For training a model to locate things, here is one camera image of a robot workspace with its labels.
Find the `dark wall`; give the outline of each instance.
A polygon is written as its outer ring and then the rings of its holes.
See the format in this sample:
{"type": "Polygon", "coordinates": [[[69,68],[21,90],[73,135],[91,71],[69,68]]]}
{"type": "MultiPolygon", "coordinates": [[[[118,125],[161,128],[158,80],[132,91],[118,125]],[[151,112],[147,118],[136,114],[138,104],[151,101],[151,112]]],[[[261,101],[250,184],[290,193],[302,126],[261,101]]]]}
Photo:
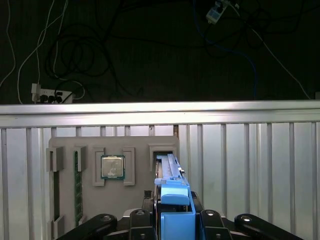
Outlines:
{"type": "MultiPolygon", "coordinates": [[[[117,6],[117,1],[98,0],[98,17],[101,25],[107,28],[117,6]]],[[[296,14],[301,1],[267,1],[261,5],[273,17],[296,14]]],[[[41,30],[45,27],[51,1],[10,0],[10,35],[14,46],[17,68],[0,88],[1,104],[17,104],[17,72],[22,61],[37,46],[41,30]]],[[[255,2],[244,1],[247,9],[254,9],[255,2]]],[[[314,7],[319,1],[307,0],[305,9],[314,7]]],[[[56,0],[51,20],[61,14],[64,1],[56,0]]],[[[96,26],[93,0],[69,0],[64,26],[83,23],[103,32],[96,26]]],[[[224,17],[236,17],[229,7],[224,17]]],[[[12,67],[12,54],[6,37],[8,19],[7,2],[0,2],[0,79],[12,67]]],[[[296,32],[292,34],[271,34],[265,36],[265,42],[283,64],[300,80],[310,96],[320,90],[318,83],[319,48],[319,9],[304,14],[296,32]]],[[[201,29],[208,26],[201,21],[201,29]]],[[[284,22],[273,29],[292,29],[295,20],[284,22]]],[[[238,30],[240,21],[222,20],[213,26],[208,37],[218,40],[238,30]]],[[[50,46],[57,37],[59,21],[47,31],[46,39],[39,49],[40,83],[42,88],[54,89],[59,80],[48,77],[44,71],[44,62],[50,46]]],[[[77,34],[86,35],[87,30],[77,28],[77,34]]],[[[174,45],[201,46],[202,37],[198,34],[190,2],[176,2],[152,7],[139,8],[122,13],[116,20],[112,34],[118,36],[144,38],[174,45]]],[[[257,37],[248,32],[251,41],[257,37]]],[[[231,47],[236,38],[221,43],[231,47]]],[[[209,57],[203,48],[172,47],[151,42],[118,39],[109,37],[105,44],[112,58],[118,80],[132,93],[129,96],[123,90],[115,92],[115,81],[110,72],[101,77],[73,75],[88,86],[96,102],[109,101],[227,101],[253,100],[254,74],[249,62],[240,55],[229,54],[223,59],[209,57]]],[[[210,50],[217,55],[222,51],[210,50]]],[[[243,37],[236,48],[255,62],[258,74],[257,100],[305,99],[299,85],[275,61],[265,47],[254,50],[248,47],[243,37]]],[[[96,71],[105,67],[106,61],[101,54],[95,58],[96,71]]],[[[31,84],[37,82],[37,60],[34,55],[24,66],[20,79],[20,96],[23,103],[31,103],[31,84]]],[[[72,91],[78,85],[66,84],[61,89],[72,91]]],[[[88,95],[78,102],[92,102],[88,95]]]]}

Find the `cpu chip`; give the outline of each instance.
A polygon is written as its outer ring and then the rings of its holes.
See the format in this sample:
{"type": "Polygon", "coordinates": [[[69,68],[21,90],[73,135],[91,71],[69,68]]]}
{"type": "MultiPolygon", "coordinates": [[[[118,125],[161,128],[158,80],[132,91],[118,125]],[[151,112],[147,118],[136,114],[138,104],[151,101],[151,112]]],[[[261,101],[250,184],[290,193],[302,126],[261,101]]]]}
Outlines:
{"type": "Polygon", "coordinates": [[[102,179],[124,179],[125,156],[103,155],[101,157],[101,178],[102,179]]]}

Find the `power strip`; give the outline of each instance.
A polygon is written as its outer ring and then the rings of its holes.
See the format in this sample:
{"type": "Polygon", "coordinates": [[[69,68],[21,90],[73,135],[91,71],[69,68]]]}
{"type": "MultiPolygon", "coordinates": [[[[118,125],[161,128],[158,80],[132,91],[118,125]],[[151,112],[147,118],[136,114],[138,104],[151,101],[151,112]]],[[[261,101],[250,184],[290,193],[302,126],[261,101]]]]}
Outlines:
{"type": "Polygon", "coordinates": [[[216,0],[214,6],[206,14],[206,19],[209,24],[216,24],[222,14],[224,14],[227,9],[229,2],[226,0],[216,0]]]}
{"type": "MultiPolygon", "coordinates": [[[[56,91],[54,89],[45,89],[41,88],[40,84],[33,83],[31,88],[32,93],[32,101],[40,104],[60,104],[62,103],[72,92],[71,91],[56,91]]],[[[69,96],[64,104],[72,104],[73,103],[73,94],[69,96]]]]}

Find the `corrugated metal wall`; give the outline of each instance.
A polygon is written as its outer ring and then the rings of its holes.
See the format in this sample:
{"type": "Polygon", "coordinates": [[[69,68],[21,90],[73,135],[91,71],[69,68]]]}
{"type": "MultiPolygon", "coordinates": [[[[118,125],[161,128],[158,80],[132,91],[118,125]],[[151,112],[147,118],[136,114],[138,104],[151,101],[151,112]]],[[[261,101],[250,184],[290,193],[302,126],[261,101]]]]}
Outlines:
{"type": "Polygon", "coordinates": [[[179,161],[205,208],[230,220],[251,213],[317,240],[319,131],[315,122],[2,129],[0,240],[47,239],[52,213],[44,157],[51,137],[177,133],[179,161]]]}

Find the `green circuit board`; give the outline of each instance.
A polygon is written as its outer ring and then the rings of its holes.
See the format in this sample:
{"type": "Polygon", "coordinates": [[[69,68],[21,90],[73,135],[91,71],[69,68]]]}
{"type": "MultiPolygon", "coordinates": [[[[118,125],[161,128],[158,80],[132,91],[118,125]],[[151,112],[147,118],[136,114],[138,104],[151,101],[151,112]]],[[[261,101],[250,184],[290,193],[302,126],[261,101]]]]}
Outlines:
{"type": "Polygon", "coordinates": [[[79,225],[80,219],[83,217],[83,199],[82,199],[82,172],[78,171],[78,152],[73,153],[74,156],[74,220],[75,226],[79,225]]]}

